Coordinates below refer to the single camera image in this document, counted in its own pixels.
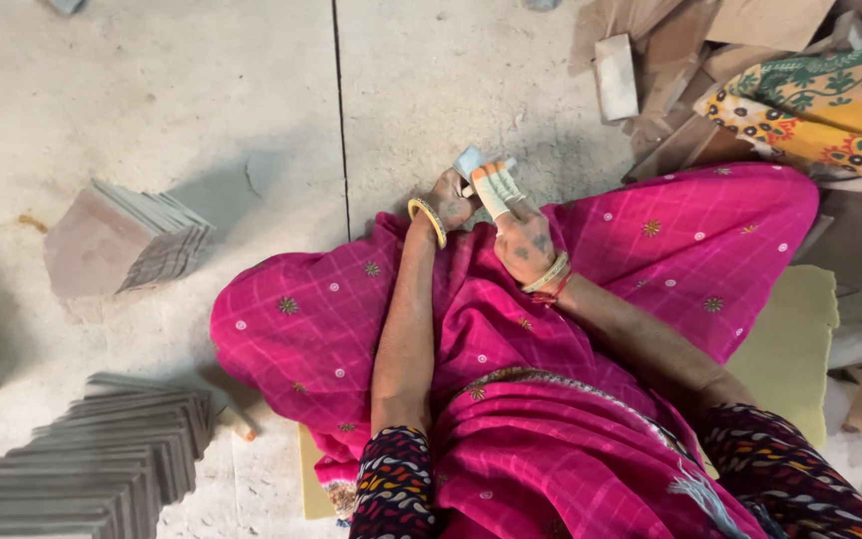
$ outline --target sleeve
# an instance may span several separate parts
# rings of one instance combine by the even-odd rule
[[[780,415],[720,405],[707,410],[697,435],[720,473],[717,482],[765,530],[862,539],[862,497]]]
[[[432,537],[434,491],[427,438],[392,427],[365,446],[358,472],[351,539]]]

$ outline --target pink checked fabric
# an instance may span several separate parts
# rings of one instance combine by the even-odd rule
[[[792,169],[734,163],[542,211],[575,271],[724,363],[816,207],[816,189]],[[218,361],[273,410],[308,426],[326,453],[316,471],[339,515],[353,508],[357,459],[370,437],[372,364],[406,229],[378,214],[371,238],[274,256],[215,301]],[[666,493],[680,455],[620,404],[540,380],[461,392],[498,369],[544,369],[612,395],[696,450],[676,410],[595,351],[580,327],[518,290],[494,255],[495,232],[479,224],[452,233],[435,260],[430,439],[444,536],[719,536],[692,500]],[[753,517],[714,489],[737,525],[761,537]]]

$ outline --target bangle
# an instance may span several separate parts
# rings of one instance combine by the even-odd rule
[[[557,288],[555,288],[552,293],[546,293],[545,291],[536,291],[535,293],[531,294],[531,299],[534,303],[543,303],[545,307],[550,308],[552,305],[557,303],[557,299],[560,297],[560,293],[564,291],[564,287],[567,286],[567,283],[571,280],[571,277],[573,276],[574,270],[568,269],[567,275],[560,280],[560,284],[557,285]]]
[[[544,272],[544,275],[542,275],[533,283],[521,287],[521,291],[524,293],[531,293],[536,289],[541,288],[542,286],[547,284],[548,281],[557,277],[559,273],[564,271],[564,268],[567,267],[568,260],[569,257],[567,256],[567,251],[557,251],[557,260],[554,261],[554,263],[551,264],[551,267]]]
[[[434,226],[434,231],[437,232],[437,248],[442,250],[444,246],[447,245],[447,236],[444,233],[444,224],[437,218],[437,214],[434,212],[434,209],[431,208],[431,204],[421,200],[421,199],[412,199],[408,201],[408,216],[411,218],[411,221],[415,219],[415,215],[418,214],[418,210],[423,210],[425,214],[427,214],[428,219],[431,220],[431,225]]]

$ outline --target concrete floor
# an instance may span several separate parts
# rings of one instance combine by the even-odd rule
[[[632,157],[600,123],[582,4],[90,0],[64,18],[0,0],[0,455],[96,371],[226,386],[207,332],[218,291],[272,254],[360,236],[470,142],[516,155],[539,202],[616,187]],[[202,268],[115,297],[52,295],[43,236],[18,218],[53,226],[90,178],[169,191],[218,226]],[[261,434],[219,431],[159,537],[346,536],[301,516],[293,423],[221,395]]]

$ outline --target gold bangle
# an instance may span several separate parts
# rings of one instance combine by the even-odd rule
[[[557,277],[557,275],[561,273],[564,268],[567,267],[567,262],[569,259],[570,257],[567,255],[567,251],[557,251],[557,260],[555,260],[554,263],[551,264],[551,267],[544,272],[544,275],[540,276],[540,278],[533,283],[521,287],[521,291],[523,293],[531,293],[536,289],[546,285],[548,281]]]
[[[444,246],[447,245],[447,235],[444,232],[444,224],[437,218],[437,214],[434,212],[434,209],[431,208],[431,204],[421,200],[421,199],[412,199],[408,201],[408,216],[411,217],[411,221],[415,219],[415,214],[418,213],[418,210],[421,209],[427,214],[428,219],[431,220],[431,225],[434,226],[434,231],[437,232],[437,248],[442,250]]]

